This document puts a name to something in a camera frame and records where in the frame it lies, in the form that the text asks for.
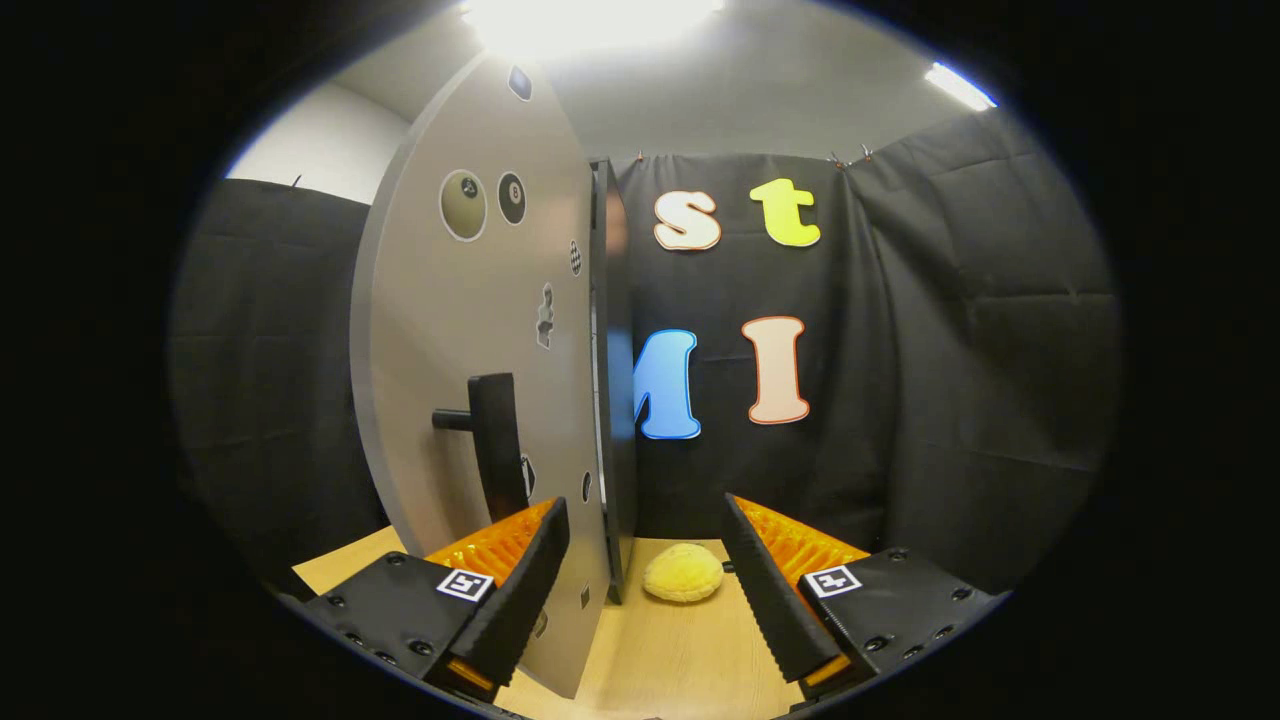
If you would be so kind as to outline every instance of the blue letter m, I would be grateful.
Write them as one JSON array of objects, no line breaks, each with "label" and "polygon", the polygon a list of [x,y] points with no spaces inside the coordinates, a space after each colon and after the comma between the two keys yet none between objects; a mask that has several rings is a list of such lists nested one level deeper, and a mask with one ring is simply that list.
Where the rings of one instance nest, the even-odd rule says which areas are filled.
[{"label": "blue letter m", "polygon": [[635,386],[635,419],[649,401],[649,418],[640,432],[653,439],[689,439],[703,432],[689,402],[689,354],[698,336],[689,331],[658,331],[640,350],[631,380]]}]

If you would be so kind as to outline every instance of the yellow sponge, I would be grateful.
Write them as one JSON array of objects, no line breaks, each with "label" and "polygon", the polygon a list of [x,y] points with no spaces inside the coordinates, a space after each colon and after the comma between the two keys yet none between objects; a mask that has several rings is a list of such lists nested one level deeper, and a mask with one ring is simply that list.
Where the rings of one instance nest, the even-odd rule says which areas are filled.
[{"label": "yellow sponge", "polygon": [[701,600],[719,587],[724,566],[700,544],[678,542],[644,569],[644,589],[676,602]]}]

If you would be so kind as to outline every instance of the black fabric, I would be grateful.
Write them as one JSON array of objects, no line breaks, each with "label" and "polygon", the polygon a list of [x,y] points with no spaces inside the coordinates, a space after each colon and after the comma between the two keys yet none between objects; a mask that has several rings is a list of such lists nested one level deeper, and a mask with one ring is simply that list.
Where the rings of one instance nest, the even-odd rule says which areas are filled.
[{"label": "black fabric", "polygon": [[901,363],[886,542],[1002,592],[1065,529],[1114,429],[1120,314],[1101,240],[1046,151],[996,110],[847,177]]},{"label": "black fabric", "polygon": [[347,328],[369,206],[223,181],[174,286],[169,384],[201,498],[255,573],[311,593],[291,566],[385,527],[351,396]]},{"label": "black fabric", "polygon": [[[808,249],[764,232],[751,187],[815,196]],[[708,537],[728,491],[869,551],[914,547],[997,593],[1088,495],[1115,423],[1120,314],[1097,232],[1007,114],[970,114],[842,172],[768,155],[657,156],[620,178],[632,241],[635,348],[692,331],[701,436],[637,437],[637,534]],[[653,240],[672,190],[717,202],[723,238]],[[753,424],[744,322],[794,315],[810,415]]]},{"label": "black fabric", "polygon": [[[751,188],[791,178],[814,195],[800,208],[820,240],[774,242]],[[719,532],[724,492],[760,502],[860,547],[873,547],[884,518],[896,397],[887,295],[874,246],[849,184],[833,164],[781,155],[654,156],[618,178],[631,237],[636,355],[654,332],[698,336],[690,396],[701,434],[655,441],[636,433],[636,534],[709,538]],[[721,241],[668,251],[654,238],[654,201],[673,190],[714,199]],[[806,418],[758,425],[754,347],[742,324],[791,315]]]}]

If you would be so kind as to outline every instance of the ceiling light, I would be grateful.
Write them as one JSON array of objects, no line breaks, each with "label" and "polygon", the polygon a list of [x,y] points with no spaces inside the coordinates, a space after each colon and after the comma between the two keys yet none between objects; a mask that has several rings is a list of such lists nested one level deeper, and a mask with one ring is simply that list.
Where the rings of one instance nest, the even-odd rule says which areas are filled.
[{"label": "ceiling light", "polygon": [[553,55],[668,41],[724,8],[724,0],[470,0],[462,19],[485,47]]},{"label": "ceiling light", "polygon": [[933,69],[924,73],[924,79],[941,87],[947,95],[974,110],[982,111],[996,106],[996,102],[986,92],[978,90],[973,83],[957,76],[955,70],[942,63],[933,63]]}]

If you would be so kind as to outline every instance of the door handle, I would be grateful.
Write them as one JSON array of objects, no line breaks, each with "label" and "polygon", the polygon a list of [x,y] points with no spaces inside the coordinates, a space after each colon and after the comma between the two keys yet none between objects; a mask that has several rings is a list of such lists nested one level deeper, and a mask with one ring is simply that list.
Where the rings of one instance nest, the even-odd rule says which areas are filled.
[{"label": "door handle", "polygon": [[467,397],[470,410],[435,410],[431,425],[471,433],[489,519],[497,523],[529,507],[520,470],[515,378],[511,373],[472,375],[467,379]]}]

